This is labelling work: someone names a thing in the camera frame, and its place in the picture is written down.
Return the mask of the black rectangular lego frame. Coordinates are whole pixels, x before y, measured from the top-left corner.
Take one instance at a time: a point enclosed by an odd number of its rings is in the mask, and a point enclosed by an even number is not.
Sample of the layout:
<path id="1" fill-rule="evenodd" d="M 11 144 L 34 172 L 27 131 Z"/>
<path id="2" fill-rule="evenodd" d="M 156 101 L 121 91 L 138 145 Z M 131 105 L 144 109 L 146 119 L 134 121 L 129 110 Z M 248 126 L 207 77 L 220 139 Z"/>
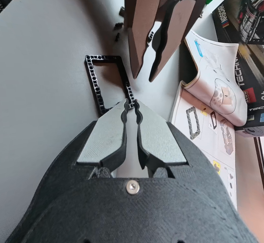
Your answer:
<path id="1" fill-rule="evenodd" d="M 94 69 L 94 63 L 115 63 L 117 65 L 117 69 L 124 88 L 123 91 L 126 99 L 128 99 L 128 109 L 131 110 L 135 107 L 134 94 L 132 92 L 132 88 L 130 86 L 130 82 L 121 56 L 86 55 L 84 63 L 87 71 L 87 76 L 90 81 L 94 102 L 96 104 L 97 113 L 99 116 L 102 116 L 107 113 L 110 109 L 112 109 L 112 107 L 106 108 L 104 105 L 101 89 L 98 84 L 98 79 Z"/>

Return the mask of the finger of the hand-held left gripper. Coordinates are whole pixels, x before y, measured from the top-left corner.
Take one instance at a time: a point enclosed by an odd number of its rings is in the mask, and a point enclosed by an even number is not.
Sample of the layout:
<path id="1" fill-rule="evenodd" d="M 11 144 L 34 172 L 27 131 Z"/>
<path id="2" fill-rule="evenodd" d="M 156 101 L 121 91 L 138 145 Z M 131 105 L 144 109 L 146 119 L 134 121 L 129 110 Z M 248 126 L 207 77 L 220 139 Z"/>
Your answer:
<path id="1" fill-rule="evenodd" d="M 152 29 L 158 8 L 168 0 L 124 0 L 124 25 L 127 30 L 130 67 L 136 79 L 142 66 L 147 39 Z"/>
<path id="2" fill-rule="evenodd" d="M 195 4 L 196 0 L 181 0 L 168 5 L 163 21 L 152 39 L 156 56 L 150 71 L 150 82 L 157 77 L 179 47 Z"/>

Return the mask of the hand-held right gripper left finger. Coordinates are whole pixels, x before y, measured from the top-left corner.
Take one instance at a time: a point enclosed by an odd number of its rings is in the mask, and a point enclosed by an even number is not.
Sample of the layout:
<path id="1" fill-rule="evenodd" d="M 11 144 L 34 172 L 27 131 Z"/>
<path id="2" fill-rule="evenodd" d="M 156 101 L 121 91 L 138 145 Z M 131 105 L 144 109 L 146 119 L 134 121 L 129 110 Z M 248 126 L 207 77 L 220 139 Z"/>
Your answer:
<path id="1" fill-rule="evenodd" d="M 81 166 L 114 172 L 123 164 L 127 148 L 128 99 L 123 99 L 95 123 L 77 159 Z"/>

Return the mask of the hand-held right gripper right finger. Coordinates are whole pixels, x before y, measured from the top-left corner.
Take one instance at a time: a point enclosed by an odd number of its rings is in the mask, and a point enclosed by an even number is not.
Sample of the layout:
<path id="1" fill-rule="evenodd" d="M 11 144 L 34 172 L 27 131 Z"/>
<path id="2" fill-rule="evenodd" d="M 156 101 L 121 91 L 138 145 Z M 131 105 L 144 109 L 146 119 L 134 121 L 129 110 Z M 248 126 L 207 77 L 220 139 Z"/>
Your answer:
<path id="1" fill-rule="evenodd" d="M 173 177 L 170 166 L 187 165 L 187 160 L 171 132 L 168 122 L 141 101 L 135 101 L 137 116 L 137 150 L 142 169 L 154 177 L 158 168 Z"/>

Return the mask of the black lego set box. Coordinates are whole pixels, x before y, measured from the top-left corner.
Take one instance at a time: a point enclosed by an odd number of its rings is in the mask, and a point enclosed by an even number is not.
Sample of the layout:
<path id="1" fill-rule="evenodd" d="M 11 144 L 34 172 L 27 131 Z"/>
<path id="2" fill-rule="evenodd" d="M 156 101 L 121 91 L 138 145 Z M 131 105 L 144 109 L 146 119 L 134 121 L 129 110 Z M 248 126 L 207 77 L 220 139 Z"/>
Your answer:
<path id="1" fill-rule="evenodd" d="M 264 134 L 264 0 L 224 0 L 212 13 L 219 42 L 238 43 L 234 73 L 247 103 L 243 137 Z"/>

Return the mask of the lego instruction booklet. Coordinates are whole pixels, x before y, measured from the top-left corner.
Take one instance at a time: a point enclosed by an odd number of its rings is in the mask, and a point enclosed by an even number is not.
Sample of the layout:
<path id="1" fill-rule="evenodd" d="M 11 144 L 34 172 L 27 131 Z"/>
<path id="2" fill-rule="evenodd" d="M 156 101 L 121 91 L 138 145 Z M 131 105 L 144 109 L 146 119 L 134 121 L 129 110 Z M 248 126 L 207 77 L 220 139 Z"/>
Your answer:
<path id="1" fill-rule="evenodd" d="M 169 121 L 207 157 L 237 209 L 235 126 L 244 126 L 247 103 L 235 79 L 239 45 L 201 37 L 185 38 L 196 76 L 181 81 Z"/>

